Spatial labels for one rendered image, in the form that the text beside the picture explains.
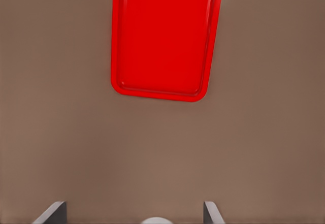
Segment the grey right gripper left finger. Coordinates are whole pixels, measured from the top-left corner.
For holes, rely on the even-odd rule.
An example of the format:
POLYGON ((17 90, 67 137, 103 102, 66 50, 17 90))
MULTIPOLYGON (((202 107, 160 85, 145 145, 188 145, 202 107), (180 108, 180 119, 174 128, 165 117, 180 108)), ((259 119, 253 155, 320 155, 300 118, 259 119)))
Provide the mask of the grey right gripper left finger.
POLYGON ((54 202, 32 224, 67 224, 67 203, 54 202))

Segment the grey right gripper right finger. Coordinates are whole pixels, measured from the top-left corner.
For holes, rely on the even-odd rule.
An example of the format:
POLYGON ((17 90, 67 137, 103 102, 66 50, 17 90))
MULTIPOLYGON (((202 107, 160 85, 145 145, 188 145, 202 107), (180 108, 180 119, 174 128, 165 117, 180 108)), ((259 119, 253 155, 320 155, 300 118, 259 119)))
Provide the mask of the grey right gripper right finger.
POLYGON ((216 204, 212 201, 205 201, 203 204, 204 224, 225 224, 223 217, 216 204))

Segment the white round gripper part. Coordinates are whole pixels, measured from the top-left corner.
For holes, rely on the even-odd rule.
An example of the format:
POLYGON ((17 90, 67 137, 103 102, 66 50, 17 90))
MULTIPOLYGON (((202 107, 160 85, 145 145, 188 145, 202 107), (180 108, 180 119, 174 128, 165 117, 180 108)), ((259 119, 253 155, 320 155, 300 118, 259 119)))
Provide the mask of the white round gripper part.
POLYGON ((170 220, 163 217, 150 217, 141 222, 141 224, 173 224, 170 220))

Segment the red rectangular plastic tray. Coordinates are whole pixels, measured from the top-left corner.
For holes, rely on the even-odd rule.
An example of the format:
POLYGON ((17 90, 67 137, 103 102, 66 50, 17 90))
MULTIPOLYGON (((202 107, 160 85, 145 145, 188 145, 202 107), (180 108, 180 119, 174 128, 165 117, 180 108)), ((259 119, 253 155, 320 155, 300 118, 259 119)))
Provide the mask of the red rectangular plastic tray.
POLYGON ((112 0, 111 85, 197 102, 207 93, 221 0, 112 0))

